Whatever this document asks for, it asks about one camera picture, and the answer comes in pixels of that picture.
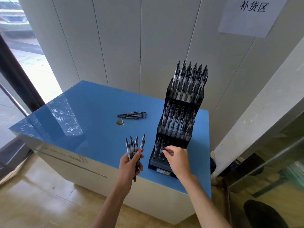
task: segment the barcode sticker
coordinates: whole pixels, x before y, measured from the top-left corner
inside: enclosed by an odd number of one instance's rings
[[[165,175],[170,175],[171,174],[171,172],[164,171],[164,170],[159,169],[159,168],[156,169],[156,172],[159,172],[159,173],[162,173],[162,174],[165,174]]]

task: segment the left hand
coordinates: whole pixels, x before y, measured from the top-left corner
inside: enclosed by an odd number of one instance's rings
[[[141,154],[142,152],[143,150],[138,149],[131,161],[129,161],[127,153],[125,153],[120,159],[116,187],[120,188],[124,196],[127,196],[130,192],[134,176],[139,175],[139,173],[143,171],[141,163],[139,163],[138,166],[139,170],[135,171],[136,162],[138,159],[143,158],[143,155]]]

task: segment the right hand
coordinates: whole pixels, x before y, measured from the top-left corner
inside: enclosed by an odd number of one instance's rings
[[[176,146],[167,146],[163,150],[163,153],[167,158],[173,173],[179,180],[188,178],[192,175],[186,149]]]

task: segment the black pen display rack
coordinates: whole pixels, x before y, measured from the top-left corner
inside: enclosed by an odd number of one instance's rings
[[[197,114],[197,112],[201,106],[201,103],[204,99],[204,88],[205,87],[202,88],[202,92],[201,92],[197,102],[194,103],[194,98],[192,99],[191,102],[189,101],[190,96],[188,96],[187,100],[185,101],[184,96],[185,96],[186,92],[181,92],[179,90],[172,89],[171,88],[172,83],[173,83],[173,78],[171,79],[170,84],[167,88],[165,105],[164,105],[163,110],[166,108],[168,102],[170,101],[171,106],[173,104],[175,104],[175,106],[180,106],[180,107],[184,106],[185,109],[190,109],[191,111],[195,111],[195,114]],[[165,147],[168,145],[174,145],[174,146],[178,146],[178,147],[186,149],[189,144],[189,141],[192,137],[193,128],[191,128],[191,131],[189,133],[190,136],[185,137],[184,139],[181,139],[180,132],[177,133],[177,136],[171,136],[171,135],[165,134],[162,130],[163,127],[162,127],[161,123],[162,123],[162,116],[158,123],[155,143],[154,143],[154,147],[153,147],[153,150],[152,150],[152,153],[150,156],[148,168],[155,170],[157,172],[172,176],[172,177],[176,177],[175,174],[173,173],[166,157],[164,155],[162,157],[159,156],[160,147],[158,148],[157,155],[154,155],[155,144],[157,142],[158,137],[160,136],[161,140],[165,139]]]

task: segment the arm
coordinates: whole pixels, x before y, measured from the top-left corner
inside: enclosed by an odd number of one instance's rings
[[[167,146],[163,153],[168,159],[174,174],[185,187],[200,225],[203,228],[231,228],[230,224],[204,192],[197,177],[192,174],[187,150],[176,146]]]
[[[139,149],[131,161],[129,161],[127,153],[121,157],[116,183],[101,207],[92,228],[115,227],[120,208],[125,197],[130,192],[133,177],[143,171],[141,163],[139,163],[140,171],[135,171],[136,161],[139,158],[143,158],[142,151]]]

